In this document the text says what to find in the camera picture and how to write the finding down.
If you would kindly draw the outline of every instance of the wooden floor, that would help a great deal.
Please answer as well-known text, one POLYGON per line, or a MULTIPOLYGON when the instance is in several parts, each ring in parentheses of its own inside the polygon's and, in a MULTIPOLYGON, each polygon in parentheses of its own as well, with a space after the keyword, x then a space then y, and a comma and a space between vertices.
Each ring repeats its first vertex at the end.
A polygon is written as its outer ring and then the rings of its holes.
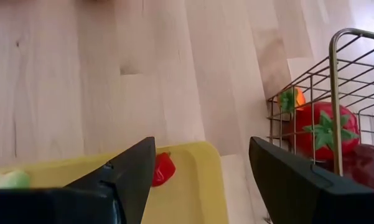
POLYGON ((246 153, 344 27, 374 31, 374 0, 0 0, 0 166, 145 136, 246 153))

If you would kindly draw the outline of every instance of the green strawberry leaves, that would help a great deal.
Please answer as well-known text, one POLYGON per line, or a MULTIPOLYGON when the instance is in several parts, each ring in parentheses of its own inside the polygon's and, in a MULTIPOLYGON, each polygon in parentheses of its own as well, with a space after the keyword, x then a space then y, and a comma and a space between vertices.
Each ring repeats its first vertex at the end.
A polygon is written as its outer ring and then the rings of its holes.
POLYGON ((289 88, 280 94, 279 100, 281 101, 280 105, 281 105, 282 112, 293 111, 296 105, 296 99, 297 99, 298 94, 299 92, 295 88, 289 88))
MULTIPOLYGON (((348 123, 348 120, 350 119, 349 114, 342 115, 340 117, 340 127, 342 127, 341 135, 342 135, 342 141, 347 141, 351 139, 358 138, 358 135, 348 131, 343 128, 348 123)), ((320 117, 319 117, 319 124, 314 125, 314 130, 312 129, 311 125, 304 126, 303 130, 309 133, 314 133, 315 135, 315 147, 316 150, 327 146, 332 151, 334 150, 334 137, 333 137, 333 121, 329 117, 329 115, 321 111, 320 117)))

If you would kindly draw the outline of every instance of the metal wire rack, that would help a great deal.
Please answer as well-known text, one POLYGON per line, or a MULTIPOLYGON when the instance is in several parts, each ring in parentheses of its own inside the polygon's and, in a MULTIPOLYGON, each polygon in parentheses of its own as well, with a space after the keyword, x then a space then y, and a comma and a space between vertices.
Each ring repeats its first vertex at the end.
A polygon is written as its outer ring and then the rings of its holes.
MULTIPOLYGON (((362 143, 374 145, 374 33, 359 29, 342 29, 331 39, 329 56, 298 76, 281 91, 268 99, 269 102, 269 141, 279 144, 292 153, 296 150, 296 110, 311 106, 311 121, 314 129, 313 104, 318 101, 330 101, 333 110, 334 172, 343 175, 342 143, 340 127, 340 108, 343 105, 358 119, 359 138, 362 143), (298 105, 292 111, 280 111, 278 96, 289 89, 302 90, 307 103, 298 105), (293 132, 285 133, 283 127, 293 126, 293 132)), ((318 162, 312 144, 311 158, 318 162)))

